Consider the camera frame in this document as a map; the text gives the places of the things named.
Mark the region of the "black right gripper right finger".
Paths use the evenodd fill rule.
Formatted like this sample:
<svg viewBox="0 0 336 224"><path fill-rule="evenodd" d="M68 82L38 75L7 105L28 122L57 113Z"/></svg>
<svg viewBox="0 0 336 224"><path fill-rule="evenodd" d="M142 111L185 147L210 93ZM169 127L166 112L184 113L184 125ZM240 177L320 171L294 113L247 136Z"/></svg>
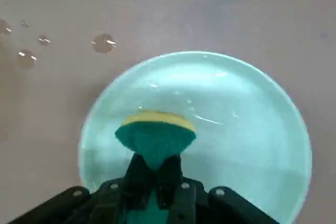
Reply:
<svg viewBox="0 0 336 224"><path fill-rule="evenodd" d="M164 161L156 174L157 203L168 210L166 223L277 223L234 190L183 176L181 158Z"/></svg>

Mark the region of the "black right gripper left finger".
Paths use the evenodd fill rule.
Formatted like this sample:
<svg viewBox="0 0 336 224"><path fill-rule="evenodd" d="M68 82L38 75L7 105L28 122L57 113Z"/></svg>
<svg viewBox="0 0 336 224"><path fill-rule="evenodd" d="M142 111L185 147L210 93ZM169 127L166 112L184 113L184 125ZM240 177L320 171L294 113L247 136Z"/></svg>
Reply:
<svg viewBox="0 0 336 224"><path fill-rule="evenodd" d="M139 154L124 177L108 180L93 193L74 186L12 220L12 223L130 223L133 210L145 210L156 183Z"/></svg>

